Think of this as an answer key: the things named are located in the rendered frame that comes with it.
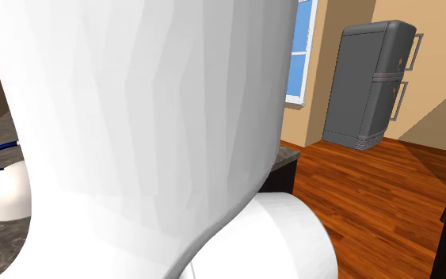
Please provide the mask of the white bowl with blue rim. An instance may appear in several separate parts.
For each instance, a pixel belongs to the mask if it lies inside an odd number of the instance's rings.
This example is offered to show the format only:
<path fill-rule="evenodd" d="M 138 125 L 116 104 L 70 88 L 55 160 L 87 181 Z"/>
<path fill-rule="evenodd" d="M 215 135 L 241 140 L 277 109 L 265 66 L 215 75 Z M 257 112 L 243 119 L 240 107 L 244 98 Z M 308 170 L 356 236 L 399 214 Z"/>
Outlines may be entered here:
<path fill-rule="evenodd" d="M 0 167 L 0 222 L 31 216 L 31 189 L 25 161 Z"/>

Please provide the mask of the grey refrigerator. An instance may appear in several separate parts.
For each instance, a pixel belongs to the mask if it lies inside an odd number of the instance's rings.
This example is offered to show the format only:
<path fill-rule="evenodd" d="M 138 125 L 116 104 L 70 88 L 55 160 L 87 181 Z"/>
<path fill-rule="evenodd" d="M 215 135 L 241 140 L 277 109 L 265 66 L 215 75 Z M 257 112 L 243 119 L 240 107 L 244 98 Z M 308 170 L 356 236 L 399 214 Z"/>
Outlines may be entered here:
<path fill-rule="evenodd" d="M 416 27 L 379 21 L 344 28 L 337 55 L 322 139 L 367 150 L 384 137 Z"/>

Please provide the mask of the white framed window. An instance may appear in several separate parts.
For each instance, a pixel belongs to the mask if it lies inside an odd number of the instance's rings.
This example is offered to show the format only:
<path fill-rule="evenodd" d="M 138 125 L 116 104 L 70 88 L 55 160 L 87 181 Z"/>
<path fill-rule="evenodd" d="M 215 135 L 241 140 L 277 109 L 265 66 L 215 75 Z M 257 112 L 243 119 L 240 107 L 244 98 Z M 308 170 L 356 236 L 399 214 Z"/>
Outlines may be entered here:
<path fill-rule="evenodd" d="M 318 0 L 298 0 L 285 101 L 304 105 Z"/>

